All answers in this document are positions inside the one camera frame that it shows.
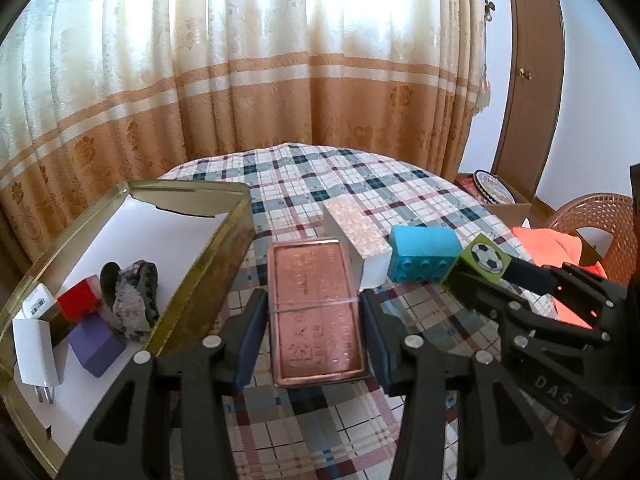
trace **wicker chair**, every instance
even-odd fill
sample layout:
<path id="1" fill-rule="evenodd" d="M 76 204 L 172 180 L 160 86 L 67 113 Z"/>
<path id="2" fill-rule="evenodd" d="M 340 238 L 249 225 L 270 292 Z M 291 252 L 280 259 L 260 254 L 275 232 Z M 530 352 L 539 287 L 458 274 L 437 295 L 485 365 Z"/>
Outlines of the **wicker chair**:
<path id="1" fill-rule="evenodd" d="M 615 193 L 581 196 L 556 211 L 546 222 L 546 227 L 568 234 L 581 227 L 595 227 L 613 235 L 602 267 L 610 280 L 628 285 L 636 268 L 638 247 L 630 197 Z"/>

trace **white box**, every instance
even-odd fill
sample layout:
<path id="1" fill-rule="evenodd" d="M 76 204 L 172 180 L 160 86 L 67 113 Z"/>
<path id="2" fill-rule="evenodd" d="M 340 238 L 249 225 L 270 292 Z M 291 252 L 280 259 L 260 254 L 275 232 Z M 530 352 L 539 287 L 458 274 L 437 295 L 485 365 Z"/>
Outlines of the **white box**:
<path id="1" fill-rule="evenodd" d="M 22 311 L 26 319 L 39 319 L 57 303 L 44 283 L 39 283 L 22 302 Z"/>
<path id="2" fill-rule="evenodd" d="M 385 283 L 391 261 L 391 246 L 350 195 L 322 202 L 324 234 L 347 243 L 353 283 L 358 290 Z"/>
<path id="3" fill-rule="evenodd" d="M 20 380 L 33 386 L 58 386 L 60 378 L 53 359 L 49 323 L 14 317 L 13 329 Z"/>

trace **plaid tablecloth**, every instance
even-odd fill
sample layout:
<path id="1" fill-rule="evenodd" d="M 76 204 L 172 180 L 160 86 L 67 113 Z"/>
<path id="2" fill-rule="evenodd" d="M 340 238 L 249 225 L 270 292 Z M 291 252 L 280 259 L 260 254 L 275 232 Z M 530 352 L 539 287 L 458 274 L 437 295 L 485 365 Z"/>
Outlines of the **plaid tablecloth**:
<path id="1" fill-rule="evenodd" d="M 510 230 L 467 193 L 386 156 L 281 144 L 195 160 L 164 178 L 226 180 L 251 187 L 256 237 L 218 323 L 240 313 L 252 290 L 266 285 L 268 245 L 275 240 L 322 236 L 321 202 L 343 193 L 354 196 L 385 235 L 395 224 L 447 226 L 456 230 L 463 245 L 483 232 L 507 253 L 529 259 Z M 407 325 L 417 326 L 438 348 L 464 355 L 487 349 L 499 356 L 495 323 L 461 308 L 441 287 L 387 281 L 377 293 L 383 308 Z M 555 311 L 549 298 L 530 292 L 524 296 L 540 314 Z M 455 394 L 446 403 L 445 480 L 456 477 Z M 225 409 L 241 479 L 386 480 L 403 399 L 387 397 L 374 378 L 304 389 L 277 388 L 271 380 L 266 337 L 252 382 L 243 395 L 226 398 Z M 180 457 L 173 460 L 174 475 L 180 478 Z"/>

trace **orange cloth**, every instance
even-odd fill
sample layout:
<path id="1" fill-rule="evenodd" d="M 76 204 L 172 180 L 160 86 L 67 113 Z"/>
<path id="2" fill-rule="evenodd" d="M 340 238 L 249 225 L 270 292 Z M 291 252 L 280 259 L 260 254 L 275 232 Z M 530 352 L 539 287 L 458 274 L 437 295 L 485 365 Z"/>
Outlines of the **orange cloth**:
<path id="1" fill-rule="evenodd" d="M 514 227 L 511 231 L 538 266 L 551 265 L 554 267 L 562 267 L 562 264 L 565 262 L 574 265 L 578 265 L 580 262 L 582 241 L 577 236 L 559 233 L 553 231 L 553 229 Z M 602 276 L 603 278 L 607 277 L 607 274 L 599 262 L 592 267 L 583 267 L 583 269 Z M 556 304 L 558 317 L 561 321 L 590 328 L 588 324 L 576 316 L 574 312 L 564 306 L 564 304 L 556 300 L 556 298 L 554 298 L 554 303 Z"/>

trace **white paper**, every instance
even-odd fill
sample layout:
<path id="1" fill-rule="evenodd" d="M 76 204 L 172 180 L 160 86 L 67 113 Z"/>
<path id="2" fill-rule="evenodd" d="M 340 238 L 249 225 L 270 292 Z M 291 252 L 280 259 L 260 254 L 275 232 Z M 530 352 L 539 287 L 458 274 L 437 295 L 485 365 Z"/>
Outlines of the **white paper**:
<path id="1" fill-rule="evenodd" d="M 157 304 L 162 313 L 226 216 L 227 213 L 213 218 L 181 215 L 127 196 L 89 245 L 58 295 L 87 276 L 99 276 L 107 262 L 124 268 L 146 260 L 158 267 Z M 65 339 L 53 351 L 62 384 L 54 389 L 51 405 L 38 402 L 33 386 L 20 380 L 17 367 L 15 382 L 38 420 L 45 428 L 51 426 L 53 440 L 67 453 L 113 381 L 140 348 L 129 342 L 104 375 L 95 378 L 82 368 Z"/>

